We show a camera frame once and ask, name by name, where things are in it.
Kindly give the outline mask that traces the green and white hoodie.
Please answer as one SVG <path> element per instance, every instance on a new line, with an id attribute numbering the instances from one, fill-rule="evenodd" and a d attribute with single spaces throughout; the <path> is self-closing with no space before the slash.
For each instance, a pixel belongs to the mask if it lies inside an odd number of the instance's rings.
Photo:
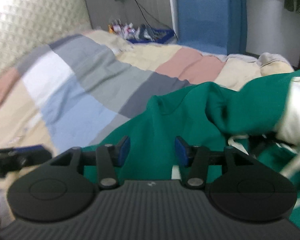
<path id="1" fill-rule="evenodd" d="M 300 239 L 300 70 L 153 96 L 98 156 L 123 138 L 119 187 L 98 194 L 81 239 Z"/>

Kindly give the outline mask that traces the colour block patchwork quilt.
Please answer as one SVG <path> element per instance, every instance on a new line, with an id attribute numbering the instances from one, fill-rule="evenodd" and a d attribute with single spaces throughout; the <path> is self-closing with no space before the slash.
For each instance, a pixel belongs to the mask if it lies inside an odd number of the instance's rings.
<path id="1" fill-rule="evenodd" d="M 271 132 L 293 68 L 280 56 L 215 56 L 136 44 L 104 31 L 37 47 L 0 78 L 0 148 L 53 155 L 130 137 L 125 180 L 170 179 L 175 137 L 220 151 L 234 135 Z"/>

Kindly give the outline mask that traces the blue curtain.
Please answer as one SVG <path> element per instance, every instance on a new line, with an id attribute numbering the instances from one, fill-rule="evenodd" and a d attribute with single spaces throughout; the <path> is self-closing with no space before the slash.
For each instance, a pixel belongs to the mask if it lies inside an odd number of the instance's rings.
<path id="1" fill-rule="evenodd" d="M 244 54 L 247 46 L 247 0 L 228 0 L 228 53 Z"/>

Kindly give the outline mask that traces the quilted beige headboard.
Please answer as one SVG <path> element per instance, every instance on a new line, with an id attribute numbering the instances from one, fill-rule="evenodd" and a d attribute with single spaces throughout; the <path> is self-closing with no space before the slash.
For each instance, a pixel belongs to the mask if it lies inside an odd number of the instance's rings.
<path id="1" fill-rule="evenodd" d="M 90 29 L 85 0 L 0 0 L 0 77 L 33 48 Z"/>

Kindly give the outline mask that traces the blue upright cushion pad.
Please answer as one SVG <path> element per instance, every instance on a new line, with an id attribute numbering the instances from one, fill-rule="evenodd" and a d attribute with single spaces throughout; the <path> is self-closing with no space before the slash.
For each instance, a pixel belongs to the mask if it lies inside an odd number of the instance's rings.
<path id="1" fill-rule="evenodd" d="M 228 0 L 178 0 L 179 44 L 226 54 Z"/>

